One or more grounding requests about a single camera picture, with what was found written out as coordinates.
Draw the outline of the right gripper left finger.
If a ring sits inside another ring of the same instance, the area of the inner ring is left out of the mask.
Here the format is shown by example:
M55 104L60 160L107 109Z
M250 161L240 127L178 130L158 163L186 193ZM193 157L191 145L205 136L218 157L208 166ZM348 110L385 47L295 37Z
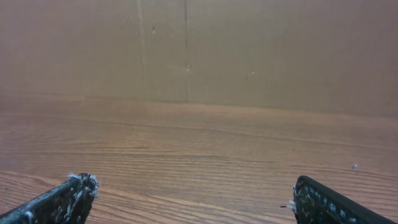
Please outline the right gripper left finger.
M68 180L1 215L1 224L83 224L98 195L92 174L70 174Z

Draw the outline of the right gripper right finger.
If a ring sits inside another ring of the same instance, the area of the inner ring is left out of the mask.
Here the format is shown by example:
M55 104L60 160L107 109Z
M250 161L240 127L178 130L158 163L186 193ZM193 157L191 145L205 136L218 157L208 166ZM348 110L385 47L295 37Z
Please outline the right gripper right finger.
M316 180L301 175L288 204L297 224L397 224Z

